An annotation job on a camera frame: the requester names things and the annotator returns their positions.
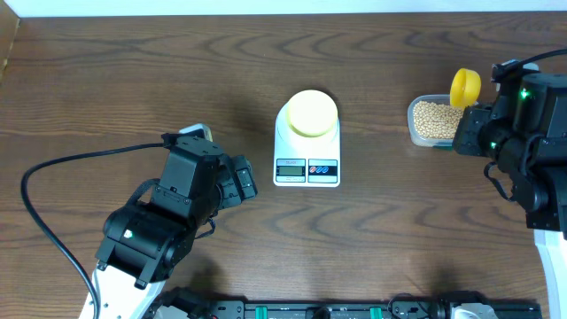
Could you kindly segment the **yellow bowl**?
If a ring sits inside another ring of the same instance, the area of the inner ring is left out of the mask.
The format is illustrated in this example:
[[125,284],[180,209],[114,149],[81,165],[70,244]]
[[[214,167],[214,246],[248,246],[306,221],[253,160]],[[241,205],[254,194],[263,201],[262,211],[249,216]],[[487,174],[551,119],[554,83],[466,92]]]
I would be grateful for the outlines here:
[[287,103],[288,127],[303,137],[319,137],[330,132],[338,121],[338,108],[326,93],[303,90]]

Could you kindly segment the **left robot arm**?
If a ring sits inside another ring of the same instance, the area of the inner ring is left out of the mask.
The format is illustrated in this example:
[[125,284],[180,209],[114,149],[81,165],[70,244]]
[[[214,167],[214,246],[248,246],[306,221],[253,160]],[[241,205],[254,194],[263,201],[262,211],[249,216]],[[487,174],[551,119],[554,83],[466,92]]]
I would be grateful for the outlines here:
[[143,317],[202,236],[199,228],[258,193],[246,157],[200,136],[162,138],[169,150],[162,176],[141,184],[105,222],[92,274],[97,295],[85,300],[83,318]]

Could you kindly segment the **yellow measuring scoop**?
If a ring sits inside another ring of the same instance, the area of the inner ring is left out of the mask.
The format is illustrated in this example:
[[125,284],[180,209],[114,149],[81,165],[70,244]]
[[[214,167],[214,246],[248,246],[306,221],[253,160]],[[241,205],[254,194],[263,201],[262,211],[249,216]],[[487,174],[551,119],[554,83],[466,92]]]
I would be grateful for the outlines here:
[[449,102],[453,107],[465,108],[477,102],[481,90],[481,79],[476,71],[461,68],[451,84]]

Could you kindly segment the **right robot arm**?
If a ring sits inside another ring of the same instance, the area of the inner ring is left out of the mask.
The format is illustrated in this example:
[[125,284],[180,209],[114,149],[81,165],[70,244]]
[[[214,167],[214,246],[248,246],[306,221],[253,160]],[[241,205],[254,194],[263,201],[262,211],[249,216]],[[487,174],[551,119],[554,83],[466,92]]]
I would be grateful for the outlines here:
[[490,181],[525,211],[548,289],[549,314],[566,316],[566,77],[529,72],[504,82],[489,105],[464,109],[453,140],[461,155],[487,157],[511,191]]

